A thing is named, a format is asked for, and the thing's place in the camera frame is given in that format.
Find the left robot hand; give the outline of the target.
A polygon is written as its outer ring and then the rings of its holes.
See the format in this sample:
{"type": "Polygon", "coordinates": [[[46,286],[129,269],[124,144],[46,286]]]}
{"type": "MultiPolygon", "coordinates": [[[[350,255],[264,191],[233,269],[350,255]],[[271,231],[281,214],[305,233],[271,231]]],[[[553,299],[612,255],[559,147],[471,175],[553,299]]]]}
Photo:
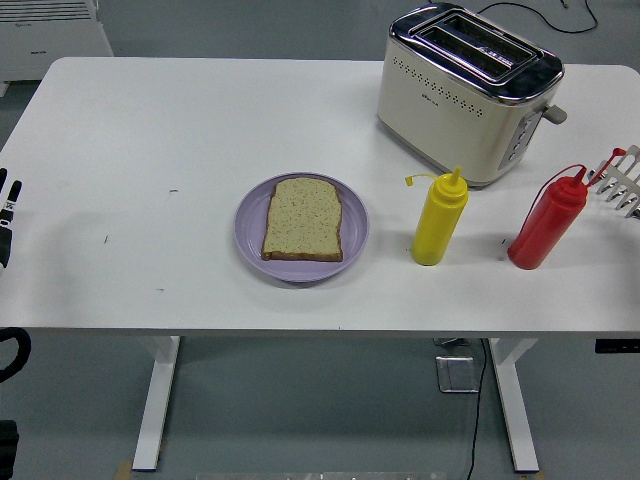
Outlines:
{"type": "Polygon", "coordinates": [[[1,272],[4,272],[9,264],[13,241],[11,223],[14,219],[14,210],[22,190],[22,182],[14,180],[9,188],[8,195],[1,199],[1,272]]]}

